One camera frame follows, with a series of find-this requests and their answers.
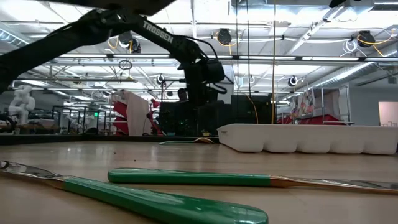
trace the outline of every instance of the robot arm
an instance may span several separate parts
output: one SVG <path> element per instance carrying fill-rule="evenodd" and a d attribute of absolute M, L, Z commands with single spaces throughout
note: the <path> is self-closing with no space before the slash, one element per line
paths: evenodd
<path fill-rule="evenodd" d="M 189 40 L 191 37 L 170 34 L 148 21 L 146 17 L 133 14 L 127 9 L 105 11 L 94 9 L 78 21 L 61 27 L 45 38 L 0 56 L 0 76 L 2 77 L 0 93 L 6 90 L 18 75 L 36 66 L 77 47 L 99 44 L 107 41 L 111 36 L 129 30 L 165 48 L 181 63 L 178 69 L 184 70 L 191 103 L 201 106 L 209 101 L 210 92 L 214 89 L 207 87 L 206 84 L 217 83 L 224 79 L 222 64 L 218 60 L 209 60 L 198 44 Z"/>

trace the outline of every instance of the red panel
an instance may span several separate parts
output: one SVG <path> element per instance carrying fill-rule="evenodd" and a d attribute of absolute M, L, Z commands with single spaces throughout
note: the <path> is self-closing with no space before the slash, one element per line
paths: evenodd
<path fill-rule="evenodd" d="M 332 115 L 325 115 L 325 121 L 339 121 L 338 119 L 336 119 L 335 117 L 333 117 Z M 277 124 L 282 124 L 282 119 L 279 119 L 277 121 Z M 292 118 L 291 117 L 286 117 L 284 118 L 284 124 L 292 124 Z M 322 121 L 322 116 L 316 116 L 316 117 L 312 117 L 312 118 L 306 118 L 306 119 L 301 119 L 298 124 L 318 124 L 318 125 L 322 125 L 323 121 Z M 325 125 L 345 125 L 345 124 L 340 124 L 340 123 L 328 123 Z"/>
<path fill-rule="evenodd" d="M 333 117 L 332 115 L 327 114 L 327 115 L 325 115 L 324 121 L 339 121 L 339 120 L 336 119 L 335 117 Z M 316 116 L 313 118 L 307 118 L 307 119 L 300 120 L 298 123 L 299 124 L 323 124 L 323 121 L 322 121 L 322 116 Z M 345 125 L 345 124 L 328 123 L 325 125 Z"/>
<path fill-rule="evenodd" d="M 118 112 L 121 116 L 127 118 L 127 105 L 117 101 L 113 104 L 113 110 Z"/>
<path fill-rule="evenodd" d="M 124 123 L 114 122 L 113 126 L 117 127 L 124 134 L 129 135 L 129 126 L 127 125 L 127 119 L 122 117 L 116 117 L 115 121 L 125 121 Z"/>

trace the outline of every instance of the spatula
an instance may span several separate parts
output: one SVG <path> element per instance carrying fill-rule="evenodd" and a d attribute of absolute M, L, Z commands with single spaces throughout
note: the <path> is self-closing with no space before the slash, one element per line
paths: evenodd
<path fill-rule="evenodd" d="M 0 174 L 38 179 L 53 187 L 125 208 L 162 223 L 268 223 L 265 212 L 247 205 L 120 187 L 15 162 L 0 161 Z"/>
<path fill-rule="evenodd" d="M 366 180 L 305 179 L 281 175 L 224 174 L 177 170 L 118 168 L 108 172 L 108 180 L 130 184 L 196 184 L 251 187 L 322 187 L 362 192 L 398 194 L 398 183 Z"/>

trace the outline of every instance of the wooden table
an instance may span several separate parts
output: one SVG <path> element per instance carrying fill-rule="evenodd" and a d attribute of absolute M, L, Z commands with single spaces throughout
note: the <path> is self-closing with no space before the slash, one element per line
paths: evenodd
<path fill-rule="evenodd" d="M 66 142 L 1 146 L 0 160 L 106 181 L 108 170 L 141 167 L 398 182 L 395 156 L 240 153 L 222 145 Z M 398 197 L 310 189 L 132 185 L 251 205 L 270 223 L 397 223 Z M 69 192 L 0 177 L 0 223 L 140 224 L 139 215 Z"/>

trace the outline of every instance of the white tray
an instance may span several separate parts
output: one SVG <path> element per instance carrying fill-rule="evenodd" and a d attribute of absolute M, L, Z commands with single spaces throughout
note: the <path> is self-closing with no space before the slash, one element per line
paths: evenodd
<path fill-rule="evenodd" d="M 398 128 L 377 126 L 229 124 L 220 143 L 239 152 L 395 154 Z"/>

